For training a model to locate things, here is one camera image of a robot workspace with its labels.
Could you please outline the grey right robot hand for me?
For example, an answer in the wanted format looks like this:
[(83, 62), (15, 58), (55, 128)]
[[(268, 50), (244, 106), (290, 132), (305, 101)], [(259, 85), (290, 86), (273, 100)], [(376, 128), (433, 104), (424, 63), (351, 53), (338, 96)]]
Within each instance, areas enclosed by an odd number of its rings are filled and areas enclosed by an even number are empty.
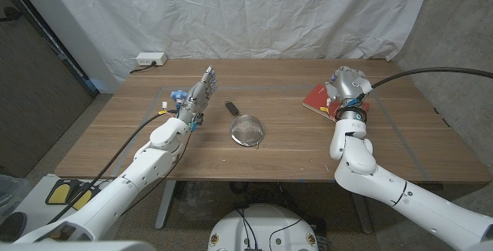
[(335, 103), (334, 120), (356, 119), (365, 123), (367, 111), (364, 99), (373, 90), (366, 75), (348, 66), (341, 66), (324, 83), (327, 90), (327, 104)]

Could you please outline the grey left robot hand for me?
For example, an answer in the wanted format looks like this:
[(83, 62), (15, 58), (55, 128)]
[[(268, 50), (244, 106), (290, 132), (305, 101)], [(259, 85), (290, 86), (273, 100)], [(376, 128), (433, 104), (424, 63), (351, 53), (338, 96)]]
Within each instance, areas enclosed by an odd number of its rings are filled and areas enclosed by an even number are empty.
[(171, 92), (170, 97), (176, 102), (177, 118), (185, 122), (191, 131), (202, 125), (203, 111), (216, 89), (216, 73), (210, 65), (188, 92)]

